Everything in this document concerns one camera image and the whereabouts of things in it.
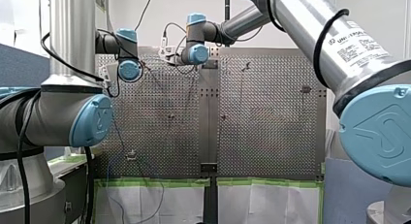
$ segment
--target blue cap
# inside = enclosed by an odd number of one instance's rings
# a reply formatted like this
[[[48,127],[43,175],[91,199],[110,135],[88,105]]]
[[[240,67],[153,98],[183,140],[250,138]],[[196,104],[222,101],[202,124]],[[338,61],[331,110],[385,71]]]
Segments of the blue cap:
[[[137,33],[133,29],[120,28],[117,30],[117,33],[115,35],[124,38],[130,42],[137,42]]]
[[[0,99],[6,97],[8,95],[17,93],[17,92],[22,91],[22,90],[30,89],[30,88],[32,88],[32,87],[24,87],[24,86],[0,87]]]
[[[200,13],[192,13],[187,17],[187,25],[193,25],[199,22],[206,22],[206,16]]]
[[[375,87],[353,99],[340,119],[341,143],[360,168],[411,186],[411,85]]]
[[[103,94],[91,97],[73,123],[70,146],[93,146],[100,143],[109,132],[111,120],[111,99]]]
[[[188,52],[188,60],[193,65],[200,65],[208,61],[208,49],[201,44],[191,47]]]
[[[118,67],[118,75],[122,80],[134,81],[136,80],[141,72],[140,64],[132,61],[126,60],[120,63]]]

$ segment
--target white wall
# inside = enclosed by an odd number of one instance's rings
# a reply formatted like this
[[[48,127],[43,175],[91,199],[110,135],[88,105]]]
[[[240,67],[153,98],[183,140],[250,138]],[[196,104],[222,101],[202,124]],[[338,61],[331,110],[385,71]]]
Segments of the white wall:
[[[0,0],[0,44],[48,56],[40,45],[40,39],[49,32],[49,26],[48,0]],[[98,7],[96,26],[107,28],[106,13]]]
[[[109,0],[109,2],[111,23],[113,28],[117,29],[134,28],[147,0]],[[252,5],[249,0],[231,0],[231,15],[234,16]],[[184,27],[190,13],[203,13],[208,20],[222,22],[224,6],[224,0],[152,0],[138,31],[139,45],[158,46],[165,25],[173,21]],[[174,27],[169,28],[170,45],[177,45],[183,36],[184,34]],[[296,48],[296,45],[287,34],[279,32],[272,24],[267,24],[255,39],[236,43],[235,47]]]

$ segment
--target green tape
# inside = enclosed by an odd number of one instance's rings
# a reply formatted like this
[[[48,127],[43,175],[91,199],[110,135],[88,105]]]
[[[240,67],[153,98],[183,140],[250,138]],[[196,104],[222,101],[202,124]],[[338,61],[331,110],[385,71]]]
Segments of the green tape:
[[[297,188],[318,188],[320,185],[316,181],[307,180],[289,180],[289,179],[273,179],[273,178],[218,178],[218,186],[242,186],[242,185],[271,185],[282,187],[297,187]]]
[[[209,179],[157,179],[157,178],[136,178],[124,177],[106,179],[95,179],[97,187],[166,187],[166,188],[183,188],[183,187],[207,187]]]
[[[59,162],[64,162],[64,163],[78,163],[81,161],[85,161],[85,155],[75,155],[75,156],[68,156],[66,159],[63,158],[63,156],[49,160],[48,162],[51,164],[54,163],[59,163]]]
[[[321,163],[321,174],[326,174],[326,162]]]

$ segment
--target black rubber ring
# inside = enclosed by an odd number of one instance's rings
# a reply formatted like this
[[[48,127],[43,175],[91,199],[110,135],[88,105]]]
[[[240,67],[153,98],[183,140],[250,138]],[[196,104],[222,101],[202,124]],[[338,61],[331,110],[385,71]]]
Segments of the black rubber ring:
[[[317,77],[317,80],[323,84],[326,88],[329,88],[327,85],[326,81],[323,78],[323,75],[321,74],[320,70],[320,55],[321,55],[321,50],[323,49],[323,43],[324,40],[327,37],[327,34],[329,33],[330,29],[332,28],[333,23],[338,20],[342,16],[348,16],[350,15],[350,11],[348,9],[342,9],[338,11],[335,16],[333,16],[329,21],[327,21],[326,25],[324,26],[323,31],[321,31],[320,36],[318,37],[317,43],[315,44],[315,49],[314,49],[314,56],[313,56],[313,66],[314,66],[314,72],[315,76]]]
[[[101,94],[103,93],[103,88],[73,85],[42,85],[42,92]]]
[[[27,149],[23,150],[22,156],[23,158],[38,155],[38,154],[43,154],[45,152],[44,147],[37,147],[33,149]],[[0,161],[5,161],[5,160],[11,160],[11,159],[17,159],[17,153],[12,152],[12,153],[0,153]]]
[[[345,93],[332,107],[333,111],[338,117],[341,117],[342,112],[345,107],[358,95],[371,89],[378,84],[396,77],[404,72],[411,70],[411,60],[403,61],[394,66],[375,73],[370,78],[364,80],[360,84],[356,85],[354,88]]]
[[[26,107],[28,105],[28,102],[31,99],[33,99],[33,98],[32,97],[25,97],[24,101],[17,108],[16,118],[15,118],[15,126],[16,126],[16,132],[17,132],[18,135],[20,135],[20,133],[21,133],[21,129],[23,127],[23,122],[24,122],[24,113],[25,113]],[[39,146],[39,145],[35,145],[35,144],[31,143],[26,135],[24,135],[23,141],[24,141],[25,144],[28,144],[30,146]]]

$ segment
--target pegboard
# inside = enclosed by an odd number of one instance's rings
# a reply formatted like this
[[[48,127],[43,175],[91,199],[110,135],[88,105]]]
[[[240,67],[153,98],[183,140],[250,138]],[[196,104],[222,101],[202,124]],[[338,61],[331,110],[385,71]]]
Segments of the pegboard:
[[[135,83],[120,81],[120,95],[113,99],[115,123],[124,148],[111,126],[102,142],[98,175],[105,177],[111,162],[111,177],[199,177],[198,73],[193,68],[168,66],[155,48],[139,48],[146,64]],[[100,55],[98,66],[114,63],[113,56]],[[117,94],[116,83],[111,88]],[[136,160],[125,155],[134,150]]]
[[[218,176],[316,179],[326,90],[297,49],[220,51]]]
[[[112,177],[201,176],[200,154],[207,152],[199,131],[202,73],[182,75],[157,50],[139,48],[149,70],[136,83],[120,82],[113,107],[125,148],[112,126],[98,159],[101,177],[109,162]],[[112,56],[99,57],[99,66],[114,62]],[[298,49],[262,48],[221,48],[217,57],[217,175],[318,178],[327,92],[306,58]],[[137,161],[125,159],[132,150]]]

